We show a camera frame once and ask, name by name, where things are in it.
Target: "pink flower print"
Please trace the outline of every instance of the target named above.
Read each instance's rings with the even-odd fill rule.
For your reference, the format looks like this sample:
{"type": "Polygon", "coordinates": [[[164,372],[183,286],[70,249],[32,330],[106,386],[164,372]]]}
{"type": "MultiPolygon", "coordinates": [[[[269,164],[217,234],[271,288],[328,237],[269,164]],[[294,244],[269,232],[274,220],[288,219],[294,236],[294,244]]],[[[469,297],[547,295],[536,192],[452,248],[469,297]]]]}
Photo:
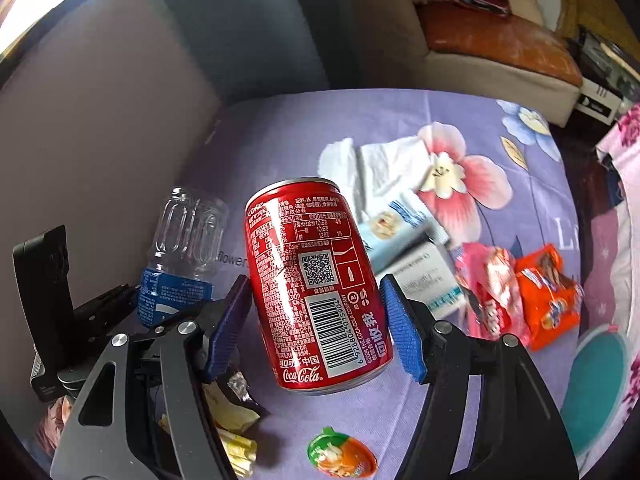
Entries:
{"type": "Polygon", "coordinates": [[[502,209],[513,196],[504,170],[482,155],[466,155],[466,142],[450,124],[432,123],[418,131],[431,157],[431,167],[418,191],[451,238],[451,247],[477,242],[482,231],[476,200],[502,209]]]}
{"type": "Polygon", "coordinates": [[[640,137],[640,104],[633,105],[631,109],[618,121],[620,130],[620,143],[628,148],[633,146],[640,137]]]}
{"type": "Polygon", "coordinates": [[[631,376],[629,377],[629,389],[622,402],[626,404],[626,414],[631,415],[631,410],[636,405],[640,397],[640,354],[638,354],[631,365],[631,376]]]}

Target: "purple bedsheet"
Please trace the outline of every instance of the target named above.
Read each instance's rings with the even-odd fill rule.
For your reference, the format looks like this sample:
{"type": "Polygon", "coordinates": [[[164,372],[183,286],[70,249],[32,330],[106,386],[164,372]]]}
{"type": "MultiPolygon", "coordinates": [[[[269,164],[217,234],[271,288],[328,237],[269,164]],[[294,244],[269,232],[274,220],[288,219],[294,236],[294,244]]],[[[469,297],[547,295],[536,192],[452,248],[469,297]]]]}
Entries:
{"type": "MultiPolygon", "coordinates": [[[[244,102],[220,115],[183,181],[212,192],[230,207],[216,290],[222,295],[239,273],[248,272],[242,221],[244,205],[256,190],[286,178],[317,174],[319,155],[330,142],[345,137],[352,137],[356,145],[389,142],[414,136],[435,121],[455,126],[464,137],[466,153],[484,155],[503,168],[513,189],[513,197],[500,210],[477,204],[482,219],[479,240],[516,252],[520,245],[523,254],[551,242],[564,258],[565,273],[579,277],[574,203],[555,144],[544,131],[540,133],[537,116],[516,105],[446,92],[347,90],[244,102]]],[[[574,330],[532,356],[558,406],[564,399],[576,341],[574,330]]],[[[412,382],[398,359],[363,386],[305,397],[276,385],[255,312],[239,347],[252,394],[270,412],[249,434],[258,441],[255,479],[322,478],[306,458],[306,445],[325,426],[369,446],[380,462],[375,478],[394,477],[427,390],[412,382]]],[[[470,378],[454,471],[468,463],[479,386],[479,378],[470,378]]]]}

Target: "can lid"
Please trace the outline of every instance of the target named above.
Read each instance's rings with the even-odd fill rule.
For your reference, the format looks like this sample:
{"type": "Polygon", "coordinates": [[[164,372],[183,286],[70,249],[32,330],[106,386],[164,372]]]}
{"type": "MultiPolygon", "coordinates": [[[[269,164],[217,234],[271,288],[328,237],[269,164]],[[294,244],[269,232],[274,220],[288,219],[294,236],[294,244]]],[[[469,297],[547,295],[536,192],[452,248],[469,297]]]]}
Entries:
{"type": "Polygon", "coordinates": [[[246,206],[244,206],[244,212],[246,213],[247,211],[249,211],[251,202],[253,202],[260,195],[273,191],[274,189],[278,189],[279,187],[288,186],[289,184],[297,184],[299,182],[321,182],[323,184],[329,184],[330,186],[335,187],[335,190],[340,193],[340,188],[338,187],[338,185],[328,178],[322,178],[320,176],[301,176],[299,178],[290,178],[289,180],[281,180],[280,182],[276,182],[275,184],[271,184],[270,186],[263,187],[260,191],[254,193],[254,195],[246,203],[246,206]]]}

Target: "coca-cola can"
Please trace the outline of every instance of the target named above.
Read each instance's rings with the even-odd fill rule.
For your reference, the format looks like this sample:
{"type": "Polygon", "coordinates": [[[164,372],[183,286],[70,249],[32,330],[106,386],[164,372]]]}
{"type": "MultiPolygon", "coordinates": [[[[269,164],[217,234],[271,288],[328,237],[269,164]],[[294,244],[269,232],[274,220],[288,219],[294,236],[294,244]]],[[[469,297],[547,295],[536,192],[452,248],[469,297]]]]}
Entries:
{"type": "Polygon", "coordinates": [[[260,190],[246,206],[244,239],[262,339],[281,387],[339,392],[391,361],[376,279],[333,182],[297,178],[260,190]]]}

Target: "white tissue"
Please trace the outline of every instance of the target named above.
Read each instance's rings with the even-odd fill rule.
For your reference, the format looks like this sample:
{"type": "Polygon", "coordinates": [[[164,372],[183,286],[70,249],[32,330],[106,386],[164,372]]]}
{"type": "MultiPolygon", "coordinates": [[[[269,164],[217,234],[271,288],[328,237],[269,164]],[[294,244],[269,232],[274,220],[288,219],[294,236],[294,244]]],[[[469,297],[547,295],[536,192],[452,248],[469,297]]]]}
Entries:
{"type": "Polygon", "coordinates": [[[418,191],[431,167],[420,137],[402,137],[354,148],[353,139],[325,147],[318,174],[333,180],[347,199],[356,222],[382,211],[401,191],[418,191]]]}
{"type": "Polygon", "coordinates": [[[362,219],[362,188],[360,171],[353,139],[347,138],[328,144],[318,160],[318,175],[328,178],[338,185],[340,193],[345,197],[351,213],[356,221],[362,219]]]}

